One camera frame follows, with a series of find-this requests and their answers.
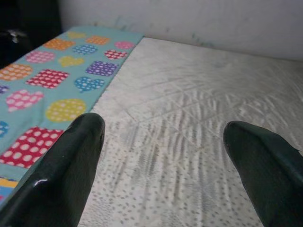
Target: orange square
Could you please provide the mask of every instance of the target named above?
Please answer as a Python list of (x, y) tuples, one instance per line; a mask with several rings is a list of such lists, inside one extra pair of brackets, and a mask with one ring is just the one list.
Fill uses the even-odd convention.
[(75, 44), (74, 41), (63, 40), (63, 39), (60, 39), (60, 38), (54, 38), (54, 39), (46, 42), (45, 44), (43, 44), (43, 46), (48, 48), (48, 49), (54, 49), (54, 50), (58, 50), (58, 51), (65, 51), (68, 48), (70, 48), (71, 46), (73, 46), (74, 44)]
[(93, 35), (86, 39), (86, 42), (90, 44), (97, 44), (97, 45), (105, 45), (109, 42), (109, 38), (99, 36), (99, 35)]
[(13, 81), (23, 79), (33, 72), (29, 65), (10, 64), (0, 70), (0, 79), (6, 81)]

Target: white mattress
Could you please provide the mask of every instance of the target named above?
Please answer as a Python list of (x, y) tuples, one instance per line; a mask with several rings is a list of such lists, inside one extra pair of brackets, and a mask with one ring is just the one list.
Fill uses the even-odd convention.
[(79, 226), (262, 226), (223, 128), (247, 121), (301, 149), (302, 69), (144, 38), (93, 109), (106, 140)]

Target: red polka dot square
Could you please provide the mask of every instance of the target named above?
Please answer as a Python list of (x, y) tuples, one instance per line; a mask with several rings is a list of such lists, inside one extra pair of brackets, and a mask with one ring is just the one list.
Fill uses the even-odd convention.
[(63, 130), (33, 127), (0, 156), (0, 163), (30, 168), (61, 136)]
[(42, 70), (33, 78), (26, 81), (27, 84), (53, 89), (61, 84), (69, 73), (56, 70)]

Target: heart shape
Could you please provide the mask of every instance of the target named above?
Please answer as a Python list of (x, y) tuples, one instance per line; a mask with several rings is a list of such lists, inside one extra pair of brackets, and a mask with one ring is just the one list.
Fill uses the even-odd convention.
[(4, 137), (9, 131), (9, 125), (6, 122), (0, 121), (0, 138)]
[(9, 112), (24, 109), (39, 102), (44, 97), (41, 91), (29, 93), (27, 90), (20, 90), (12, 93), (6, 98), (6, 104), (9, 107)]
[(79, 77), (75, 80), (74, 84), (82, 93), (84, 91), (91, 91), (102, 87), (104, 85), (104, 80), (91, 79), (89, 77)]
[(62, 67), (69, 67), (73, 65), (81, 65), (84, 63), (83, 58), (74, 58), (72, 56), (63, 56), (59, 58), (58, 62), (61, 64)]
[(0, 85), (0, 94), (4, 94), (7, 90), (9, 90), (8, 86)]
[(86, 37), (85, 33), (78, 33), (78, 32), (68, 32), (67, 35), (70, 39), (80, 39)]
[(105, 56), (108, 57), (110, 60), (120, 59), (127, 55), (126, 52), (120, 52), (115, 50), (108, 50), (104, 53)]

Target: white wall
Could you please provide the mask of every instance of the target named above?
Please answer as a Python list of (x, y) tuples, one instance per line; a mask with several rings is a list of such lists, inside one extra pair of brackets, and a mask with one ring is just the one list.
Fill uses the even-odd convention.
[(147, 37), (303, 60), (303, 0), (60, 0), (64, 29), (97, 24)]

